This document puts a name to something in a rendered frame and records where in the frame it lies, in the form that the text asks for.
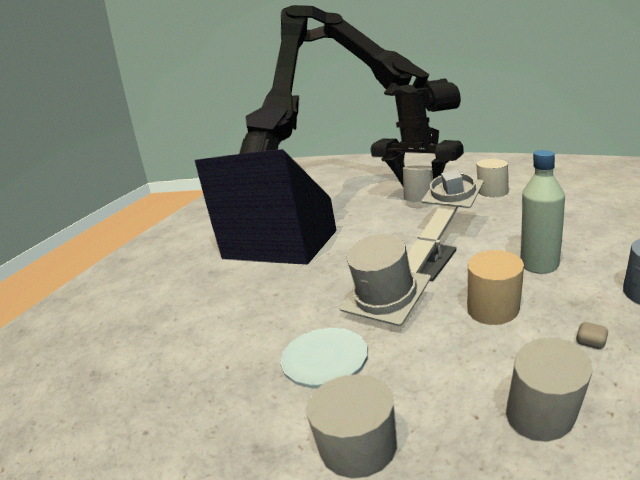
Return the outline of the beige balance beam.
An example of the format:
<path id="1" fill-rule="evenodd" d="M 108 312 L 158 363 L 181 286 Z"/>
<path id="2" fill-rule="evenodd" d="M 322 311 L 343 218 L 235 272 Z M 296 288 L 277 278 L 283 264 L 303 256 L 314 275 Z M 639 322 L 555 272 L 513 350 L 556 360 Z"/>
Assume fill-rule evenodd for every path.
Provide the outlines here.
<path id="1" fill-rule="evenodd" d="M 358 299 L 354 284 L 353 291 L 340 306 L 340 311 L 355 314 L 375 321 L 401 326 L 421 297 L 429 281 L 434 281 L 457 250 L 456 247 L 441 245 L 441 236 L 457 212 L 458 207 L 470 208 L 478 196 L 483 180 L 469 174 L 460 173 L 465 192 L 447 195 L 443 189 L 442 176 L 432 180 L 430 189 L 422 203 L 440 205 L 425 226 L 421 235 L 409 251 L 408 259 L 413 286 L 399 301 L 387 305 L 368 305 Z"/>

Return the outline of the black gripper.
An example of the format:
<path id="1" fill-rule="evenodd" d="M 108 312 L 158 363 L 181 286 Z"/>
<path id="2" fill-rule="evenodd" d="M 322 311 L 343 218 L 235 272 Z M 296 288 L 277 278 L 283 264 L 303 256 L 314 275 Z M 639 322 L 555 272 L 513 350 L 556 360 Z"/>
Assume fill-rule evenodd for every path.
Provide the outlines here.
<path id="1" fill-rule="evenodd" d="M 402 186 L 405 152 L 435 154 L 436 158 L 432 161 L 433 179 L 441 176 L 447 162 L 455 161 L 463 155 L 463 144 L 460 141 L 443 140 L 438 145 L 430 144 L 428 132 L 430 120 L 425 114 L 418 117 L 398 116 L 398 118 L 396 126 L 400 129 L 402 141 L 380 139 L 371 145 L 370 150 L 371 157 L 382 158 L 381 161 L 390 166 Z"/>

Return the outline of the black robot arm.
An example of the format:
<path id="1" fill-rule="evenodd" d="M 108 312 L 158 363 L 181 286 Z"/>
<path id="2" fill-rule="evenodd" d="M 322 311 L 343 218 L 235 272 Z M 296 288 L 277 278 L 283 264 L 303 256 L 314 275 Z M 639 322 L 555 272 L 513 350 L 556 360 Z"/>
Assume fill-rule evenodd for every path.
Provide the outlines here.
<path id="1" fill-rule="evenodd" d="M 307 30 L 308 18 L 324 26 Z M 246 116 L 248 134 L 240 154 L 278 150 L 281 141 L 297 127 L 299 96 L 292 87 L 299 47 L 303 42 L 332 38 L 371 68 L 384 86 L 384 95 L 395 96 L 398 116 L 413 117 L 460 107 L 458 86 L 446 78 L 428 81 L 430 74 L 395 51 L 385 50 L 343 20 L 340 14 L 310 5 L 292 5 L 281 11 L 281 46 L 271 91 L 262 108 Z M 412 76 L 415 81 L 412 85 Z"/>

